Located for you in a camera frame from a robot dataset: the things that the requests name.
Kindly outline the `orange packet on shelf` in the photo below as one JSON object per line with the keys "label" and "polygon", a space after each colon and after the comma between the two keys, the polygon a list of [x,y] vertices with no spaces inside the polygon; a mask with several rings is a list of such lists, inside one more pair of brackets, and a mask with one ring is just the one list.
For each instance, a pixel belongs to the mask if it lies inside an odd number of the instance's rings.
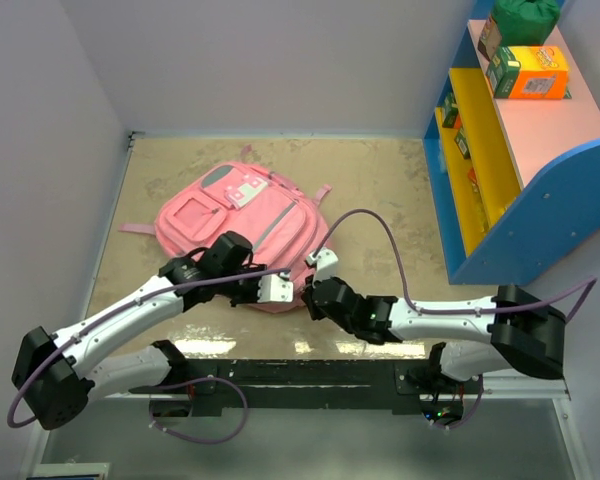
{"label": "orange packet on shelf", "polygon": [[487,224],[487,216],[484,209],[480,188],[477,182],[477,176],[473,167],[469,168],[467,172],[467,178],[471,187],[471,195],[474,207],[476,208],[476,213],[480,221],[484,224]]}

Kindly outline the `pink student backpack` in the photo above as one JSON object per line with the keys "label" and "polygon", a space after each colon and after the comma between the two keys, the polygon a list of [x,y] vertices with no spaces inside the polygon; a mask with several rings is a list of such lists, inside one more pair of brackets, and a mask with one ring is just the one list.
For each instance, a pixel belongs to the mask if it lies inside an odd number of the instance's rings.
{"label": "pink student backpack", "polygon": [[227,231],[239,233],[252,244],[255,262],[291,270],[294,299],[256,306],[282,313],[304,306],[300,295],[311,274],[305,259],[329,229],[319,206],[330,191],[325,184],[307,195],[289,178],[261,165],[225,162],[168,200],[153,223],[126,223],[119,230],[155,237],[170,257],[209,247]]}

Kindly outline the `brown card box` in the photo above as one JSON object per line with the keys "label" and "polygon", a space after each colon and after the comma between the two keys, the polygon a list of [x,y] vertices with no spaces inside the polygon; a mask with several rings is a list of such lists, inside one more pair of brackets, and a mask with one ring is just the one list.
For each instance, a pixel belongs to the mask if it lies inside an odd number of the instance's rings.
{"label": "brown card box", "polygon": [[478,51],[487,60],[491,60],[502,41],[499,27],[492,14],[486,18],[479,36]]}

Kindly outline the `green cloth bag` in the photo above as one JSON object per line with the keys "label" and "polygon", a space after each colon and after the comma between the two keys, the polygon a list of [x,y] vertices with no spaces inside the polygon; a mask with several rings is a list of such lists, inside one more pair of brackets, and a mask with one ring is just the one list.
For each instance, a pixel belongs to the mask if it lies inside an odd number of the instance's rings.
{"label": "green cloth bag", "polygon": [[502,46],[540,46],[561,15],[555,0],[499,0],[491,10]]}

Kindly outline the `orange green crayon box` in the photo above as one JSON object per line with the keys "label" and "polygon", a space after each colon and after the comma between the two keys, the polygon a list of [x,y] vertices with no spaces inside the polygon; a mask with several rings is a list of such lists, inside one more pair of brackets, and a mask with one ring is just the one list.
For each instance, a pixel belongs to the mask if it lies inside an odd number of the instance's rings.
{"label": "orange green crayon box", "polygon": [[570,68],[557,46],[499,47],[486,79],[495,99],[562,100]]}

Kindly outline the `small green box upper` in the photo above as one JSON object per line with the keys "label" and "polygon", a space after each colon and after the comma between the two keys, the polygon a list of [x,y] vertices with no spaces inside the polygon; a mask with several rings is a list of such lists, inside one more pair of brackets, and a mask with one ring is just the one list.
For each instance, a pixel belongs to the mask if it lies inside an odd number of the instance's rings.
{"label": "small green box upper", "polygon": [[452,90],[445,95],[441,109],[442,126],[444,128],[459,129],[461,127],[461,118],[456,97]]}

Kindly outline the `small green box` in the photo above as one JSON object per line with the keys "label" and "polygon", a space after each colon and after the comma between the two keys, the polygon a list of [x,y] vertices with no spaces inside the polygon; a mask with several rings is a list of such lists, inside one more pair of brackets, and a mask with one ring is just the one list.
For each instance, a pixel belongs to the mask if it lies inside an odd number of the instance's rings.
{"label": "small green box", "polygon": [[464,159],[470,159],[471,158],[471,154],[470,154],[470,149],[469,149],[469,145],[468,145],[468,139],[466,137],[466,132],[463,126],[461,126],[455,134],[454,137],[454,142],[459,150],[459,152],[461,153],[462,157]]}
{"label": "small green box", "polygon": [[445,95],[441,109],[442,126],[444,128],[459,129],[461,127],[461,118],[456,97],[452,90]]}

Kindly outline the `blue yellow pink shelf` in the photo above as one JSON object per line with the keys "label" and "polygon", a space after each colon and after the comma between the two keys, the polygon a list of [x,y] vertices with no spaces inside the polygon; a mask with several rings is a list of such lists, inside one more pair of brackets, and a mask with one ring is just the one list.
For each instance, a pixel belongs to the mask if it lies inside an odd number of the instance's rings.
{"label": "blue yellow pink shelf", "polygon": [[455,94],[471,158],[442,126],[441,107],[423,144],[449,281],[526,285],[600,230],[600,108],[578,67],[566,100],[495,99],[478,51],[490,9],[475,3],[442,89]]}

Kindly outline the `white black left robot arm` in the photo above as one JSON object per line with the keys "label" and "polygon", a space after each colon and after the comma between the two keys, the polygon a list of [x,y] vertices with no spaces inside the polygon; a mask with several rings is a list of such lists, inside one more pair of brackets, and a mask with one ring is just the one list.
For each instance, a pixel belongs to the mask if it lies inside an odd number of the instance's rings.
{"label": "white black left robot arm", "polygon": [[53,333],[43,327],[22,339],[12,373],[16,396],[7,424],[66,425],[90,403],[136,388],[176,392],[191,378],[186,357],[169,340],[130,355],[132,339],[217,296],[257,303],[271,270],[254,260],[251,244],[233,231],[211,246],[169,259],[137,290],[104,310]]}

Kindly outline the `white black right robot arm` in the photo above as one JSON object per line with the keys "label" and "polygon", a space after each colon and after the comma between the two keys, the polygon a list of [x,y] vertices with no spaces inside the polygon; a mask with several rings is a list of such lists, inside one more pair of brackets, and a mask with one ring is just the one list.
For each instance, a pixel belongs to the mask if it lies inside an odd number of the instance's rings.
{"label": "white black right robot arm", "polygon": [[362,296],[338,277],[308,278],[301,298],[312,319],[329,319],[372,345],[438,340],[420,378],[439,393],[506,369],[541,380],[563,377],[565,315],[516,286],[467,302],[408,302]]}

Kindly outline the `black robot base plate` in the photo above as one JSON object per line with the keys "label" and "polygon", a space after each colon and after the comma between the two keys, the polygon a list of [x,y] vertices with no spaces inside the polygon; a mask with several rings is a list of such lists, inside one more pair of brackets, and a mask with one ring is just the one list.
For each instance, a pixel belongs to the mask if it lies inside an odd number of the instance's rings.
{"label": "black robot base plate", "polygon": [[240,408],[239,395],[223,379],[235,384],[254,409],[384,410],[396,415],[419,415],[430,394],[416,385],[411,374],[425,360],[231,360],[190,359],[187,371],[168,385],[214,376],[193,388],[170,392],[139,387],[133,394],[170,395],[192,402],[194,416],[218,416],[224,408]]}

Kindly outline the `small green box lower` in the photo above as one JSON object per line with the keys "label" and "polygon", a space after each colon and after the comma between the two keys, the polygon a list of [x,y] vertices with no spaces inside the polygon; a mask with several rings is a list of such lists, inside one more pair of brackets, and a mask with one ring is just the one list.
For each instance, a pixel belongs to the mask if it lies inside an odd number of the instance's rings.
{"label": "small green box lower", "polygon": [[459,150],[459,152],[461,153],[462,157],[464,159],[470,159],[471,158],[471,154],[470,154],[470,149],[469,149],[469,145],[468,145],[468,139],[466,137],[466,132],[463,126],[461,126],[455,134],[454,137],[454,142]]}

